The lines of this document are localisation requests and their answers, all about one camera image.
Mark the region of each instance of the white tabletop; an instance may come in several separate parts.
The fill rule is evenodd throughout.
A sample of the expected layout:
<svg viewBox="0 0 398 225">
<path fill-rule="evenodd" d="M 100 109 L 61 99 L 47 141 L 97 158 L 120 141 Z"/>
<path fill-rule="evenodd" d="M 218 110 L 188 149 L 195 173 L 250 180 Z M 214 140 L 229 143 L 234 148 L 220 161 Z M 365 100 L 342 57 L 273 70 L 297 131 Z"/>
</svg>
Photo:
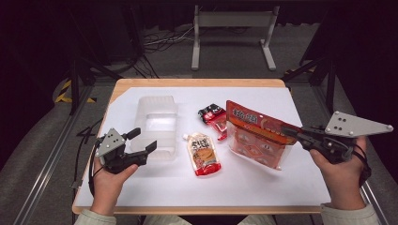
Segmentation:
<svg viewBox="0 0 398 225">
<path fill-rule="evenodd" d="M 149 160 L 125 183 L 116 212 L 130 214 L 248 214 L 315 213 L 329 202 L 322 175 L 308 151 L 293 145 L 280 171 L 240 157 L 226 140 L 206 126 L 198 110 L 215 103 L 225 108 L 232 100 L 249 109 L 301 127 L 298 112 L 284 87 L 132 87 L 108 108 L 100 136 L 110 128 L 120 134 L 135 128 L 138 100 L 145 96 L 173 96 L 178 107 L 176 159 Z M 183 134 L 201 132 L 216 143 L 222 169 L 196 176 Z M 88 208 L 92 196 L 88 174 L 73 205 L 73 211 Z"/>
</svg>

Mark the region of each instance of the clear plastic container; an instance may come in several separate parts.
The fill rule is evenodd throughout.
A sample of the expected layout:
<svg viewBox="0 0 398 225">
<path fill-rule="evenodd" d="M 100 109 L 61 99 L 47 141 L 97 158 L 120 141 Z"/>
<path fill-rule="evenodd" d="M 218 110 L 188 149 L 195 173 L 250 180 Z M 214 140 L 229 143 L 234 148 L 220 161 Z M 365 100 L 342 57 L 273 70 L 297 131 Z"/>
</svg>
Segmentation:
<svg viewBox="0 0 398 225">
<path fill-rule="evenodd" d="M 139 152 L 158 142 L 148 159 L 173 160 L 176 157 L 177 105 L 172 96 L 141 97 L 134 126 L 141 134 L 130 142 L 130 150 Z"/>
</svg>

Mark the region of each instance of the red package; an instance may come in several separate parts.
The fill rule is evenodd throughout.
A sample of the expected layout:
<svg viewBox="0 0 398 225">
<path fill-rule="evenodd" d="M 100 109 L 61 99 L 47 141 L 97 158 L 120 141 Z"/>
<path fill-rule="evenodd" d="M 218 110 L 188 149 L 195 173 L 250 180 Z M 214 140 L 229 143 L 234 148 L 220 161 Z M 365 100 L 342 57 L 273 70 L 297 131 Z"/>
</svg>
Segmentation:
<svg viewBox="0 0 398 225">
<path fill-rule="evenodd" d="M 233 101 L 226 103 L 228 145 L 242 156 L 280 170 L 282 159 L 297 140 L 281 133 L 284 121 L 247 109 Z"/>
<path fill-rule="evenodd" d="M 203 110 L 198 111 L 198 114 L 205 124 L 210 125 L 219 133 L 217 140 L 221 141 L 226 138 L 227 133 L 225 109 L 216 104 L 211 104 L 205 107 Z"/>
</svg>

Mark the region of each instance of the wrist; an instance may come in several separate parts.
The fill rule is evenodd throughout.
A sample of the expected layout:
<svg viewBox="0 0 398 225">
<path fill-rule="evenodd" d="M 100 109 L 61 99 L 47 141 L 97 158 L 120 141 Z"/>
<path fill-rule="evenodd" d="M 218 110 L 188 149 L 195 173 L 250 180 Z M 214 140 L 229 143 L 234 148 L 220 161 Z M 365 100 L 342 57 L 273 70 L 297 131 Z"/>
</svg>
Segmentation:
<svg viewBox="0 0 398 225">
<path fill-rule="evenodd" d="M 366 207 L 365 201 L 360 195 L 360 190 L 330 193 L 330 207 L 340 210 L 358 210 Z"/>
<path fill-rule="evenodd" d="M 99 202 L 94 200 L 93 204 L 91 205 L 90 211 L 99 215 L 112 217 L 114 215 L 115 206 L 109 205 L 105 202 Z"/>
</svg>

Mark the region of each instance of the snack bag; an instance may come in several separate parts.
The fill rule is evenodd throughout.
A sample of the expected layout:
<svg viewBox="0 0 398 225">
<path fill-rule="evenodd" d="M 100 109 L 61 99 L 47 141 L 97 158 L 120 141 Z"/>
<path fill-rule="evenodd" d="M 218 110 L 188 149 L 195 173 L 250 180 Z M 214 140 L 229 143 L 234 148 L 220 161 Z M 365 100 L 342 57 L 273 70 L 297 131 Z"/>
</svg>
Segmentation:
<svg viewBox="0 0 398 225">
<path fill-rule="evenodd" d="M 280 170 L 282 159 L 297 140 L 281 133 L 284 121 L 247 109 L 233 101 L 226 102 L 228 145 L 239 155 Z"/>
<path fill-rule="evenodd" d="M 203 110 L 198 111 L 198 114 L 205 124 L 212 126 L 219 133 L 217 140 L 221 141 L 226 138 L 227 133 L 225 109 L 216 104 L 211 104 L 205 107 Z"/>
<path fill-rule="evenodd" d="M 191 163 L 197 176 L 217 172 L 222 167 L 210 137 L 193 133 L 192 135 L 185 134 L 183 138 L 188 141 Z"/>
</svg>

